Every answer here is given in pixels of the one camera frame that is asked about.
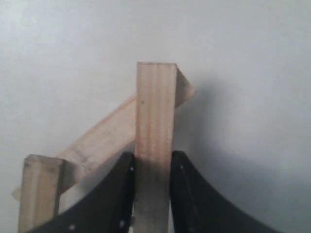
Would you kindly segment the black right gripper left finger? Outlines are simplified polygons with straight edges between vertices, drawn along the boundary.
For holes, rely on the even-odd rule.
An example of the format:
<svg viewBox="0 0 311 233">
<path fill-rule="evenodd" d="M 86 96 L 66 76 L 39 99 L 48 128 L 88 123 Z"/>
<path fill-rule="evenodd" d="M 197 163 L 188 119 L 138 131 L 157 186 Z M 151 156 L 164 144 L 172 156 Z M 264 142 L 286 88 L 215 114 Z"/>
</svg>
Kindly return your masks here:
<svg viewBox="0 0 311 233">
<path fill-rule="evenodd" d="M 127 233 L 135 196 L 135 157 L 124 152 L 107 176 L 75 205 L 34 233 Z"/>
</svg>

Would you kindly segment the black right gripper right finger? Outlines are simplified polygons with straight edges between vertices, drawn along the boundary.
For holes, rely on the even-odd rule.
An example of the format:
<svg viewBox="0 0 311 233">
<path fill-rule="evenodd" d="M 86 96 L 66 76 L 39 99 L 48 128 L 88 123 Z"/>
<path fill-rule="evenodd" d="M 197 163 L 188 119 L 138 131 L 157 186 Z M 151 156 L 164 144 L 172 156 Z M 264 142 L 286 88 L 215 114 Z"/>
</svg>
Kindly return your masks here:
<svg viewBox="0 0 311 233">
<path fill-rule="evenodd" d="M 170 198 L 176 233 L 274 233 L 217 192 L 182 151 L 172 153 Z"/>
</svg>

